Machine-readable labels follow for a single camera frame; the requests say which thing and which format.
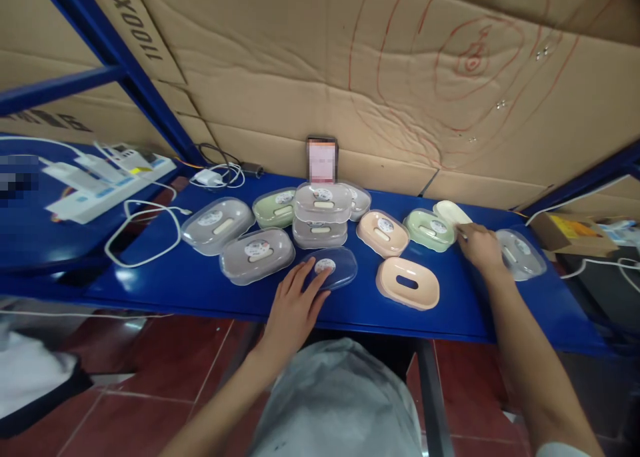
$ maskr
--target small cardboard box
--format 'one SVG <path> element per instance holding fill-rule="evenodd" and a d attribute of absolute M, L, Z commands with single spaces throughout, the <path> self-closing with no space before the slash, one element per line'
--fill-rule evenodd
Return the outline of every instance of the small cardboard box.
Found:
<path fill-rule="evenodd" d="M 604 230 L 578 214 L 543 213 L 531 228 L 543 248 L 559 254 L 607 257 L 618 250 Z"/>

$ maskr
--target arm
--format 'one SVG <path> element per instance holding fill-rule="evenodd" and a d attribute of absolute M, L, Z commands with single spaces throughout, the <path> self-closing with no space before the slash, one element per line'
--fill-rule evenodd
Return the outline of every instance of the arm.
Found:
<path fill-rule="evenodd" d="M 504 369 L 522 401 L 531 446 L 562 442 L 592 457 L 604 456 L 558 356 L 531 315 L 502 261 L 495 233 L 459 226 L 465 256 L 485 280 Z"/>
<path fill-rule="evenodd" d="M 227 437 L 260 394 L 302 347 L 331 293 L 316 296 L 330 273 L 325 269 L 305 292 L 302 286 L 315 259 L 292 268 L 275 293 L 265 334 L 238 371 L 167 445 L 161 457 L 222 455 Z"/>

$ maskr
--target smartphone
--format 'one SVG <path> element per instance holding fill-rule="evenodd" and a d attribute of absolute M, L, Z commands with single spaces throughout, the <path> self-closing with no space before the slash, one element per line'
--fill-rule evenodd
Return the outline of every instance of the smartphone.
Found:
<path fill-rule="evenodd" d="M 338 175 L 338 140 L 335 137 L 307 137 L 307 178 L 310 183 L 335 183 Z"/>

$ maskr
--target red tile floor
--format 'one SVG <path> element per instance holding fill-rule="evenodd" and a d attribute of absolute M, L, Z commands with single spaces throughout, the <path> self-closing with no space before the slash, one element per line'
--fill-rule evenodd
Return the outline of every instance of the red tile floor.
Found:
<path fill-rule="evenodd" d="M 190 316 L 148 319 L 143 326 L 137 321 L 85 321 L 64 350 L 81 355 L 89 373 L 135 376 L 66 401 L 22 435 L 0 441 L 0 455 L 158 455 L 215 393 L 246 328 L 237 320 Z M 435 351 L 456 455 L 530 456 L 526 433 L 501 411 L 509 395 L 497 349 L 436 341 Z M 422 421 L 415 359 L 407 383 Z M 235 429 L 228 457 L 245 454 L 268 397 L 264 393 Z"/>

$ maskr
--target green soap dish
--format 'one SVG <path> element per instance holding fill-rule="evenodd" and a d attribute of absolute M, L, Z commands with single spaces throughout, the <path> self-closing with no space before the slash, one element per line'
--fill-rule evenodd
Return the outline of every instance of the green soap dish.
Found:
<path fill-rule="evenodd" d="M 411 211 L 403 224 L 411 240 L 436 252 L 444 252 L 455 241 L 451 224 L 427 209 Z"/>
<path fill-rule="evenodd" d="M 261 195 L 253 201 L 253 214 L 260 229 L 284 229 L 293 222 L 293 196 L 295 187 L 286 187 Z"/>

